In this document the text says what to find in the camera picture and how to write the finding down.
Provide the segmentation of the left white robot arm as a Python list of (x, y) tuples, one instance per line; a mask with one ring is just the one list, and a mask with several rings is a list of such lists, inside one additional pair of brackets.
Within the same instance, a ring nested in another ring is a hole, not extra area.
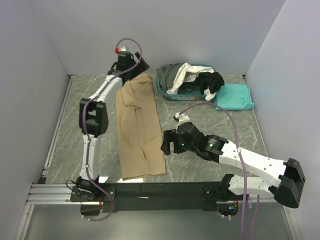
[(109, 127), (107, 102), (125, 82), (148, 70), (150, 66), (139, 52), (116, 49), (117, 61), (111, 66), (104, 82), (89, 98), (79, 102), (79, 128), (83, 134), (83, 158), (74, 194), (82, 194), (88, 201), (101, 195), (99, 185), (99, 148), (102, 136)]

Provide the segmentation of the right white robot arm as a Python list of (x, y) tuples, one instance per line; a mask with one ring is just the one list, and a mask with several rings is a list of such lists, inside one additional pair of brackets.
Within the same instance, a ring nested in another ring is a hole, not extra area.
[(160, 149), (166, 156), (192, 152), (205, 161), (244, 170), (242, 176), (230, 173), (223, 177), (219, 187), (223, 200), (246, 194), (273, 197), (292, 209), (300, 205), (306, 177), (294, 158), (280, 160), (260, 155), (221, 136), (205, 135), (190, 121), (165, 130)]

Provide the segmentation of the tan t shirt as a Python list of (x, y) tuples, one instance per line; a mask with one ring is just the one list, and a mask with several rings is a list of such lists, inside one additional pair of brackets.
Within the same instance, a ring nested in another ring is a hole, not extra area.
[(116, 119), (122, 179), (166, 174), (151, 76), (140, 74), (116, 92)]

